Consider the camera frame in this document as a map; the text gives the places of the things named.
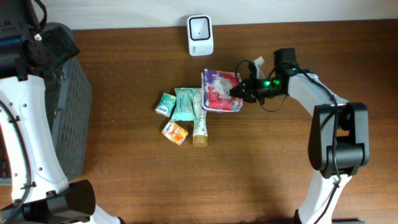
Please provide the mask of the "purple tissue pack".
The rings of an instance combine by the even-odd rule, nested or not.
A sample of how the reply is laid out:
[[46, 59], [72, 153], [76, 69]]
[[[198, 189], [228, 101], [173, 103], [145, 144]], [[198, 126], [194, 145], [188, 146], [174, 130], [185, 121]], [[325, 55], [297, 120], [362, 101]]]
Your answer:
[[207, 112], [239, 112], [243, 100], [230, 95], [230, 90], [238, 86], [235, 73], [204, 69], [201, 73], [201, 104]]

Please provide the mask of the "mint green wipes pack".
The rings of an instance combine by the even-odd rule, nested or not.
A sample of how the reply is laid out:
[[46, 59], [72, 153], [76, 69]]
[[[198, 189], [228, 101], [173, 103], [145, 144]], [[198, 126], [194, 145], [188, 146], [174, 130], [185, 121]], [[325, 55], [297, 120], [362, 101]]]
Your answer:
[[176, 104], [172, 114], [172, 121], [195, 121], [193, 97], [196, 90], [193, 88], [176, 88]]

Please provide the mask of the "white Pantene tube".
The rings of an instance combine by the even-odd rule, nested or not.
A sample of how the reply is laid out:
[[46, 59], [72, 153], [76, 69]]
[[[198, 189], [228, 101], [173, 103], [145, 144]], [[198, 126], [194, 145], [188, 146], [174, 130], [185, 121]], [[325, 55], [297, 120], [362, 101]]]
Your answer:
[[193, 96], [193, 109], [196, 120], [193, 126], [193, 145], [195, 147], [207, 147], [208, 145], [208, 131], [206, 128], [206, 111], [202, 108], [201, 89], [194, 88], [195, 94]]

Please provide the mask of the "small teal tissue pack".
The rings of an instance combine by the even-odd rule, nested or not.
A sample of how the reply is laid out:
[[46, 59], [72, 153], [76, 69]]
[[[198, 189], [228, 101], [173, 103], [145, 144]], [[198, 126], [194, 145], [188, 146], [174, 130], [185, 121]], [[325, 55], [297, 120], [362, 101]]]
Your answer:
[[163, 93], [155, 112], [165, 117], [170, 117], [177, 102], [177, 97], [168, 93]]

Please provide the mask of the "small orange tissue pack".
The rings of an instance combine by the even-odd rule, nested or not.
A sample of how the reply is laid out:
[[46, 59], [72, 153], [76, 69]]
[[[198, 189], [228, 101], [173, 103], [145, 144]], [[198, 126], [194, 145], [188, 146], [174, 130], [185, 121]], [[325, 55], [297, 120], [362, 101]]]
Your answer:
[[171, 142], [180, 146], [188, 136], [188, 131], [172, 120], [169, 120], [162, 130], [162, 134]]

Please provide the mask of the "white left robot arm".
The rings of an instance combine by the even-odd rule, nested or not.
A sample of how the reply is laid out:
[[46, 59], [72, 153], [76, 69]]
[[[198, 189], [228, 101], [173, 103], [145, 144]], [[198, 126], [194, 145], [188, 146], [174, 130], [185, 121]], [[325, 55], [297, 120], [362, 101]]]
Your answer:
[[46, 29], [41, 1], [1, 2], [1, 139], [11, 168], [12, 203], [3, 223], [121, 223], [96, 204], [88, 180], [69, 183], [45, 110], [45, 74], [78, 55], [61, 27]]

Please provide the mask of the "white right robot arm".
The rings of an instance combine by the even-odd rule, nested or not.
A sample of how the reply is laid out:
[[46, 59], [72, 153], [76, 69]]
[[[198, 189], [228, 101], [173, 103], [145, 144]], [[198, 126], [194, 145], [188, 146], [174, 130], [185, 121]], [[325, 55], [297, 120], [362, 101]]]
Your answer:
[[313, 168], [307, 196], [292, 223], [331, 223], [338, 199], [360, 167], [369, 162], [368, 109], [350, 103], [326, 87], [316, 73], [301, 68], [293, 48], [274, 51], [268, 75], [263, 61], [248, 61], [249, 77], [234, 72], [237, 85], [230, 95], [264, 106], [266, 99], [289, 96], [311, 115], [308, 158]]

